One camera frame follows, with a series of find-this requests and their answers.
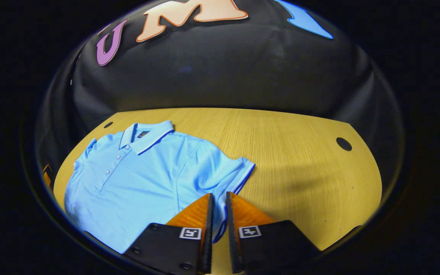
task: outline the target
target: wooden table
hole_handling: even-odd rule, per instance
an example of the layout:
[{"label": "wooden table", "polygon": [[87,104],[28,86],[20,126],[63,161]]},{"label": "wooden table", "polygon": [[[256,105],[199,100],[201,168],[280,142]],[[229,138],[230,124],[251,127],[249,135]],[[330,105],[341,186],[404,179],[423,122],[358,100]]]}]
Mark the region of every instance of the wooden table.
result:
[{"label": "wooden table", "polygon": [[[171,120],[178,132],[211,141],[232,159],[245,157],[255,163],[239,195],[276,221],[293,221],[319,249],[365,223],[379,206],[377,164],[351,125],[293,113],[235,108],[116,113],[89,133],[63,162],[54,183],[59,206],[63,209],[73,162],[92,139],[124,131],[136,122],[164,120]],[[351,151],[338,145],[339,137],[351,144]],[[213,245],[212,274],[231,274],[228,234]]]}]

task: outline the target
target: light blue polo shirt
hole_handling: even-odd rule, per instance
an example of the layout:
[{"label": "light blue polo shirt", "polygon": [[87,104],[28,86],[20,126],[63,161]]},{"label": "light blue polo shirt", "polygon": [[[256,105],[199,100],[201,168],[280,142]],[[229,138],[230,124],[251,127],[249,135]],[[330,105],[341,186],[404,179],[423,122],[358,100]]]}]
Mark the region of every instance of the light blue polo shirt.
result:
[{"label": "light blue polo shirt", "polygon": [[171,121],[135,123],[93,139],[74,164],[64,204],[81,230],[124,253],[149,223],[166,223],[213,193],[213,242],[225,232],[226,192],[238,194],[255,164],[175,132]]}]

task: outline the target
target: orange object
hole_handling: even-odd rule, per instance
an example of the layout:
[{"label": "orange object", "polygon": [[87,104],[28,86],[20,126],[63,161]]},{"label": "orange object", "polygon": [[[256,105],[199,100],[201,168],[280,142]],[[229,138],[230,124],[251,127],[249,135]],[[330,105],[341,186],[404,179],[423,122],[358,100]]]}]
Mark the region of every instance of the orange object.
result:
[{"label": "orange object", "polygon": [[45,185],[47,185],[48,188],[50,188],[50,176],[47,174],[47,172],[44,173],[44,181],[45,181]]},{"label": "orange object", "polygon": [[168,226],[201,228],[201,244],[203,247],[203,239],[205,237],[206,216],[208,214],[208,200],[212,194],[208,193],[197,199],[192,204],[174,216],[166,223]]},{"label": "orange object", "polygon": [[235,237],[239,244],[239,228],[245,226],[260,226],[274,223],[268,215],[253,206],[238,195],[229,192],[232,202],[232,214],[234,218]]}]

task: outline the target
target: orange letter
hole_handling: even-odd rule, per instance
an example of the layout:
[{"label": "orange letter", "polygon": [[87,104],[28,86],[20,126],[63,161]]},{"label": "orange letter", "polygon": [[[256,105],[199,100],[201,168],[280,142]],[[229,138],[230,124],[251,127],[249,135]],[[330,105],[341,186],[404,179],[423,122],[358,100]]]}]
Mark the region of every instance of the orange letter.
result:
[{"label": "orange letter", "polygon": [[178,27],[184,24],[192,12],[200,6],[200,12],[194,17],[195,21],[222,21],[245,19],[248,14],[237,8],[233,0],[189,0],[186,3],[169,1],[146,11],[145,26],[137,37],[137,42],[143,42],[162,33],[166,26],[159,25],[161,17]]}]

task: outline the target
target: letter u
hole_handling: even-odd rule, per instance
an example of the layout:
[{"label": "letter u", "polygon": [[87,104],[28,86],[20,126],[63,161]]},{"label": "letter u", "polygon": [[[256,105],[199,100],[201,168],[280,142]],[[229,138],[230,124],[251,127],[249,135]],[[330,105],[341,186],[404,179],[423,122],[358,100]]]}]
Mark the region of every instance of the letter u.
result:
[{"label": "letter u", "polygon": [[120,39],[122,37],[123,25],[127,21],[128,21],[128,19],[126,19],[122,23],[119,23],[118,26],[116,26],[113,29],[112,47],[110,48],[110,50],[108,52],[105,53],[105,41],[106,41],[106,38],[108,38],[109,34],[105,35],[105,37],[103,37],[98,42],[98,45],[96,45],[96,47],[98,48],[97,52],[96,52],[96,59],[98,60],[98,64],[100,66],[105,66],[115,56],[116,52],[118,51],[118,46],[120,45]]}]

